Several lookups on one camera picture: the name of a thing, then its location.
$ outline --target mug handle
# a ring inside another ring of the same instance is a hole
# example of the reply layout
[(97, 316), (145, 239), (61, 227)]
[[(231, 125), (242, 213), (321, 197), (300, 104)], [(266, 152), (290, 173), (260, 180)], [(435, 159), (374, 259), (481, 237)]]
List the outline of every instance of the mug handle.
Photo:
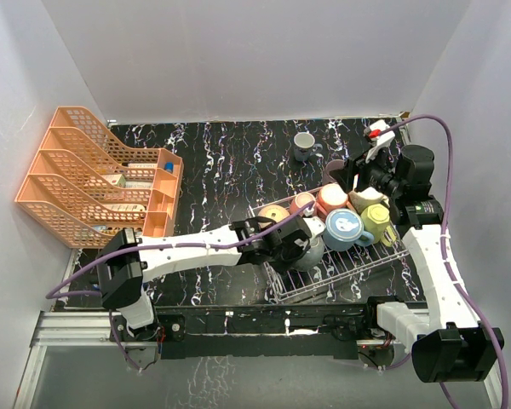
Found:
[(313, 155), (315, 155), (317, 153), (321, 153), (323, 149), (324, 149), (324, 146), (321, 143), (315, 143), (313, 145)]
[(375, 236), (373, 234), (366, 232), (365, 230), (359, 236), (359, 239), (354, 241), (356, 245), (361, 245), (362, 247), (367, 247), (368, 245), (372, 245), (375, 242)]
[(322, 213), (324, 215), (324, 218), (326, 218), (330, 214), (326, 209), (324, 209), (324, 206), (322, 206), (318, 202), (314, 202), (314, 207), (316, 208), (316, 213), (317, 214), (318, 212)]
[(392, 226), (388, 224), (384, 230), (384, 233), (382, 234), (381, 243), (383, 243), (386, 247), (392, 247), (397, 241), (398, 235), (395, 233), (395, 230), (392, 228)]

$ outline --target orange plastic rack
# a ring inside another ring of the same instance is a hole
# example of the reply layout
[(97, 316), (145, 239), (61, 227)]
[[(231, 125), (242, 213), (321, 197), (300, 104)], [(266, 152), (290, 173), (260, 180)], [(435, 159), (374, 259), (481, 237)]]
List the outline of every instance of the orange plastic rack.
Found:
[[(172, 172), (163, 169), (167, 162)], [(127, 147), (87, 108), (59, 107), (15, 201), (69, 247), (101, 248), (118, 228), (172, 235), (182, 173), (183, 162), (172, 152)], [(103, 177), (110, 174), (151, 188), (114, 186)]]

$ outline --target dish rack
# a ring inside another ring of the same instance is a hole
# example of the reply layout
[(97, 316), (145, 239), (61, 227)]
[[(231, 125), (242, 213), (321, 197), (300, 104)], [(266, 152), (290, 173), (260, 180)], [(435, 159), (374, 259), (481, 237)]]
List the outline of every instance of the dish rack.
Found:
[[(316, 196), (320, 188), (309, 192)], [(294, 197), (290, 196), (255, 208), (250, 206), (250, 215), (257, 216), (259, 211), (268, 205), (280, 205), (288, 209)], [(326, 293), (330, 285), (342, 282), (356, 274), (369, 273), (374, 268), (381, 268), (408, 255), (409, 251), (398, 240), (392, 247), (386, 247), (382, 243), (367, 247), (354, 245), (348, 251), (341, 252), (330, 250), (326, 246), (322, 261), (308, 272), (290, 269), (279, 274), (267, 262), (263, 264), (263, 267), (273, 290), (271, 302), (300, 302)]]
[[(69, 247), (101, 248), (120, 228), (172, 235), (182, 173), (172, 152), (127, 147), (88, 109), (59, 107), (15, 202)], [(115, 174), (145, 183), (104, 177)]]

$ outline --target gray mug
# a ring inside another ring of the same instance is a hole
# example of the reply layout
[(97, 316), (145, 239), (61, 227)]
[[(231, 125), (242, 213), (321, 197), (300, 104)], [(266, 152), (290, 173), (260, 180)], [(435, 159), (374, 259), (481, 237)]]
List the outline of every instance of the gray mug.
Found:
[(344, 168), (344, 163), (345, 162), (342, 159), (333, 159), (325, 166), (324, 174), (322, 175), (322, 186), (337, 182), (333, 177), (331, 177), (330, 172), (332, 170)]
[(293, 138), (294, 155), (299, 162), (307, 162), (308, 159), (324, 148), (321, 143), (314, 143), (314, 136), (308, 132), (300, 132)]

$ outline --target blue mug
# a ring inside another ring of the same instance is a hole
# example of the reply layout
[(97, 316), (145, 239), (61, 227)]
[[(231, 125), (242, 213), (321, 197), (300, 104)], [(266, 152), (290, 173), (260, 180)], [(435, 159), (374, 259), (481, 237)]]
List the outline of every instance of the blue mug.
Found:
[(361, 217), (349, 209), (336, 209), (327, 216), (322, 238), (334, 251), (346, 251), (353, 245), (366, 247), (375, 242), (373, 234), (364, 230)]
[(307, 162), (312, 155), (322, 152), (321, 143), (314, 143), (314, 136), (308, 132), (299, 132), (293, 138), (293, 154), (299, 162)]

